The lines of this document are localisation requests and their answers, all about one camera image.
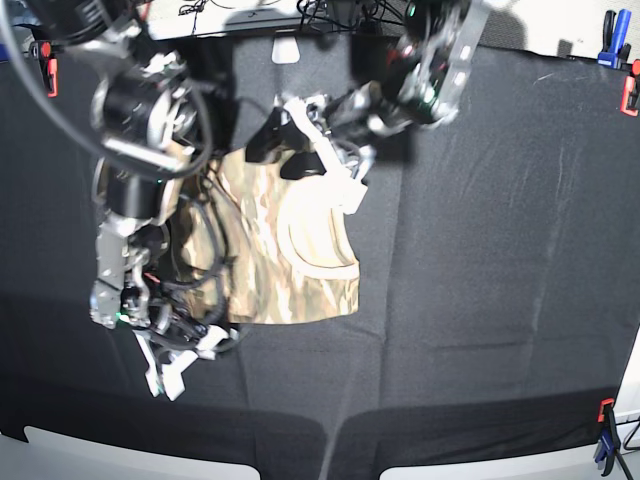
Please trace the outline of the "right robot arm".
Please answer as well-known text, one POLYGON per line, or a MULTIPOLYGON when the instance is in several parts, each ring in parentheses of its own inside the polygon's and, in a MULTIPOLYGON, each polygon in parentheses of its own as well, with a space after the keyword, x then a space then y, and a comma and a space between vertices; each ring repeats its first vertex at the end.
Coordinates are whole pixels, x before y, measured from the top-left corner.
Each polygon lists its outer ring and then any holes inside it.
POLYGON ((95 192, 103 220, 92 319, 107 328, 127 324, 145 342, 171 351, 218 354, 233 348, 240 337, 221 324, 224 303, 189 320, 175 302, 178 293, 213 281, 221 261, 189 281, 157 279, 148 271, 155 252, 138 236, 149 226, 163 228, 180 203, 204 210, 182 192, 183 181, 204 170, 214 147, 200 86, 178 54, 158 47, 132 2, 31 1, 27 7, 47 43, 85 60, 100 77, 90 114, 96 137, 90 138, 40 89, 11 13, 2 10, 1 34, 30 96, 60 130, 100 158, 95 192))

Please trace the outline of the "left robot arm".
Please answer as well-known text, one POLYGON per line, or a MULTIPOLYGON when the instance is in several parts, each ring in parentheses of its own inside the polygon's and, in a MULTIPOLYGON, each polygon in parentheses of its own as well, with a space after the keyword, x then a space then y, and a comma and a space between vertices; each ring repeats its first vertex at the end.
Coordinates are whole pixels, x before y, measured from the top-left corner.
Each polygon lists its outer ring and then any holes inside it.
POLYGON ((435 128, 459 111, 473 55, 490 13, 485 1, 411 1, 387 73, 333 98, 284 96, 245 149, 253 164, 292 157, 283 176, 299 179, 343 167, 362 180, 376 143, 413 125, 435 128))

